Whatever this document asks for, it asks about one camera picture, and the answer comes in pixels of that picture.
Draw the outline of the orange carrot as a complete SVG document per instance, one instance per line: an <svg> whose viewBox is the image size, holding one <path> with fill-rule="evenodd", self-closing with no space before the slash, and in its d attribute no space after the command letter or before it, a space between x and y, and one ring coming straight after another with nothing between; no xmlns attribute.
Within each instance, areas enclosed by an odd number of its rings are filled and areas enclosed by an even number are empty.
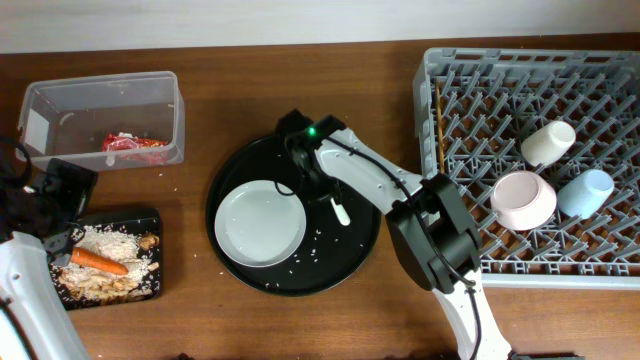
<svg viewBox="0 0 640 360"><path fill-rule="evenodd" d="M124 276L129 273L126 266L80 247L73 249L70 262L114 275Z"/></svg>

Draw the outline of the white tissue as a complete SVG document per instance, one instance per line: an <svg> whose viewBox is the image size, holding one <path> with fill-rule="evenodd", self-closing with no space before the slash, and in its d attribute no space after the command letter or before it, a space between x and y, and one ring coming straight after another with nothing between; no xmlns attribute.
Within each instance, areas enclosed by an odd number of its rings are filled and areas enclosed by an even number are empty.
<svg viewBox="0 0 640 360"><path fill-rule="evenodd" d="M107 153L105 163L108 167L113 167L116 162L116 152L110 151Z"/></svg>

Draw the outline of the red snack wrapper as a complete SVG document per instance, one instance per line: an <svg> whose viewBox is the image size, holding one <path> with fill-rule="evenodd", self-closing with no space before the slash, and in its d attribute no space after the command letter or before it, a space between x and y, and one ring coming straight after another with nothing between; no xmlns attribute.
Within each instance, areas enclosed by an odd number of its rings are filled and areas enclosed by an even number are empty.
<svg viewBox="0 0 640 360"><path fill-rule="evenodd" d="M161 150L167 146L166 141L140 138L130 133L120 132L108 134L102 143L102 151L131 151L124 155L116 155L116 159L139 161L148 165L164 165L168 161L168 151Z"/></svg>

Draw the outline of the brown mushroom piece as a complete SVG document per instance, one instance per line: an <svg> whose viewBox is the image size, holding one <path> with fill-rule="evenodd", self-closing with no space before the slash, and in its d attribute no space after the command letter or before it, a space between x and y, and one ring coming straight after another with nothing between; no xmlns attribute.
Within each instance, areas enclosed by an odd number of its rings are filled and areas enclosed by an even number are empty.
<svg viewBox="0 0 640 360"><path fill-rule="evenodd" d="M138 240L138 246L144 251L149 251L151 248L157 246L160 242L159 236L156 234L148 233L140 237Z"/></svg>

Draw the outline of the wooden chopstick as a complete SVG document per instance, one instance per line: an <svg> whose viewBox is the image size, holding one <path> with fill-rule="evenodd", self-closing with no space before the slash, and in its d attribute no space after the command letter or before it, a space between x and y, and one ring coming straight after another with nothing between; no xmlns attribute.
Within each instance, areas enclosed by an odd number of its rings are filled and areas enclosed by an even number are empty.
<svg viewBox="0 0 640 360"><path fill-rule="evenodd" d="M444 153L444 135L443 135L443 124L442 124L442 109L441 109L441 93L439 81L437 78L434 83L435 94L436 94L436 120L437 120L437 131L438 131L438 152L439 152L439 169L442 174L445 173L445 153Z"/></svg>

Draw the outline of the pink small bowl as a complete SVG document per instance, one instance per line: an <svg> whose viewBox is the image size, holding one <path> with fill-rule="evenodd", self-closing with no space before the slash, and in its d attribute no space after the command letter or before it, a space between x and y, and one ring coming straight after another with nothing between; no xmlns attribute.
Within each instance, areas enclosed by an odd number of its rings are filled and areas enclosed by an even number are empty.
<svg viewBox="0 0 640 360"><path fill-rule="evenodd" d="M557 206L557 195L538 174L513 171L496 181L490 205L501 226L526 231L543 225L551 218Z"/></svg>

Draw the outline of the white cup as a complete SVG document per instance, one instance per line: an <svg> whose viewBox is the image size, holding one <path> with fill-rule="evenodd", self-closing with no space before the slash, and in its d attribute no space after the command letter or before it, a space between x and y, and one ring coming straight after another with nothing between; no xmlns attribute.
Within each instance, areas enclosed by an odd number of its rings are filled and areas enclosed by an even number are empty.
<svg viewBox="0 0 640 360"><path fill-rule="evenodd" d="M574 128L564 121L552 121L522 142L521 152L532 166L558 161L575 143Z"/></svg>

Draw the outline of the light blue cup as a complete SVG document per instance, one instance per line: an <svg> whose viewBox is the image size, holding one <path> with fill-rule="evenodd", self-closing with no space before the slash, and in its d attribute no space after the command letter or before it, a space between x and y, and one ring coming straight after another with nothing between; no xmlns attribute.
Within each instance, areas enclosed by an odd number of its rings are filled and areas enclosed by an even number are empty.
<svg viewBox="0 0 640 360"><path fill-rule="evenodd" d="M587 219L599 210L614 187L613 178L605 171L587 170L558 192L558 208L569 217Z"/></svg>

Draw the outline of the white plastic fork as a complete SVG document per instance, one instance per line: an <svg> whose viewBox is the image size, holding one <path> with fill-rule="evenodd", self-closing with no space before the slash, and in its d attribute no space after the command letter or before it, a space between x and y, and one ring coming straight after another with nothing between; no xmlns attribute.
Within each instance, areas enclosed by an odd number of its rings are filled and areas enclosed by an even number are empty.
<svg viewBox="0 0 640 360"><path fill-rule="evenodd" d="M341 203L338 203L335 198L331 198L330 203L339 224L341 226L349 226L351 224L351 218L344 206Z"/></svg>

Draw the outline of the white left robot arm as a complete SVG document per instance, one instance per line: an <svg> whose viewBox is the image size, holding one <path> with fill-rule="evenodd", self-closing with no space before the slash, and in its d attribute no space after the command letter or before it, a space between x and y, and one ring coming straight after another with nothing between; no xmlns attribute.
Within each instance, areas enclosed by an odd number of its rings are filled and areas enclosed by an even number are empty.
<svg viewBox="0 0 640 360"><path fill-rule="evenodd" d="M26 358L88 359L50 266L68 264L84 236L78 218L98 174L61 159L31 173L30 163L22 173L1 167L1 313Z"/></svg>

